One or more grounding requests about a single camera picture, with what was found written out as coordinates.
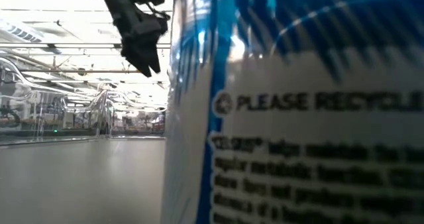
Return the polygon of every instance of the ceiling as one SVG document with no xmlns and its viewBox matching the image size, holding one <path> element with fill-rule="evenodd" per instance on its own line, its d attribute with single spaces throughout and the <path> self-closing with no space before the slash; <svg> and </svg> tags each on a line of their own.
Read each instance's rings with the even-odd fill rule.
<svg viewBox="0 0 424 224">
<path fill-rule="evenodd" d="M 172 4 L 173 0 L 166 0 L 155 8 L 172 16 Z M 145 5 L 139 8 L 150 12 Z M 17 32 L 17 28 L 26 33 Z M 148 99 L 156 104 L 166 103 L 170 33 L 165 34 L 158 43 L 162 73 L 154 74 L 151 78 L 140 73 L 123 73 L 136 72 L 136 69 L 120 56 L 116 48 L 120 39 L 103 0 L 0 0 L 0 50 L 6 48 L 39 64 L 48 65 L 36 66 L 41 70 L 63 70 L 65 72 L 60 75 L 66 75 L 68 84 L 74 83 L 74 80 L 84 80 L 89 82 L 91 89 L 135 91 L 144 102 Z M 56 48 L 48 48 L 47 44 L 55 44 Z M 86 71 L 118 70 L 122 73 L 86 73 L 81 76 L 66 72 L 82 68 Z M 32 76 L 35 82 L 43 82 L 53 75 L 48 72 L 24 74 Z M 99 83 L 105 80 L 116 83 L 113 87 Z"/>
</svg>

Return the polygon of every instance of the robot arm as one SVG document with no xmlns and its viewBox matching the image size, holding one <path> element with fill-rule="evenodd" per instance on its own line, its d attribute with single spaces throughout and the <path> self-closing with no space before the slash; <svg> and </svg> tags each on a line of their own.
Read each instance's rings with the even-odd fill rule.
<svg viewBox="0 0 424 224">
<path fill-rule="evenodd" d="M 113 18 L 113 24 L 121 34 L 122 51 L 128 62 L 146 77 L 160 72 L 159 57 L 156 44 L 159 38 L 168 31 L 170 16 L 154 10 L 149 3 L 160 5 L 165 0 L 104 0 Z M 146 4 L 152 14 L 137 8 Z"/>
</svg>

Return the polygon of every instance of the plastic bottle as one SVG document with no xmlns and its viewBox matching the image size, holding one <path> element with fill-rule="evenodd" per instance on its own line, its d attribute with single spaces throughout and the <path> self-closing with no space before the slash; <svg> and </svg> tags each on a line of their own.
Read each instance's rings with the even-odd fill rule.
<svg viewBox="0 0 424 224">
<path fill-rule="evenodd" d="M 175 0 L 162 224 L 424 223 L 424 0 Z"/>
</svg>

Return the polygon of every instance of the gray floor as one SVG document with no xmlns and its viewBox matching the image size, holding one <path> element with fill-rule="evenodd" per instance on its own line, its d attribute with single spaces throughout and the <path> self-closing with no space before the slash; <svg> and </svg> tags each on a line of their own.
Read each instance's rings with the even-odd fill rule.
<svg viewBox="0 0 424 224">
<path fill-rule="evenodd" d="M 1 224 L 157 224 L 164 140 L 0 147 Z"/>
</svg>

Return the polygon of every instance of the glass railing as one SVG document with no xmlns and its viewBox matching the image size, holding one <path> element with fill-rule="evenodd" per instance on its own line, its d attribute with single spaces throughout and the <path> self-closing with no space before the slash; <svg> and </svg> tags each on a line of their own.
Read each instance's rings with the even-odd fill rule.
<svg viewBox="0 0 424 224">
<path fill-rule="evenodd" d="M 164 133 L 159 105 L 135 103 L 118 91 L 93 97 L 34 84 L 5 58 L 0 58 L 0 104 L 0 144 Z"/>
</svg>

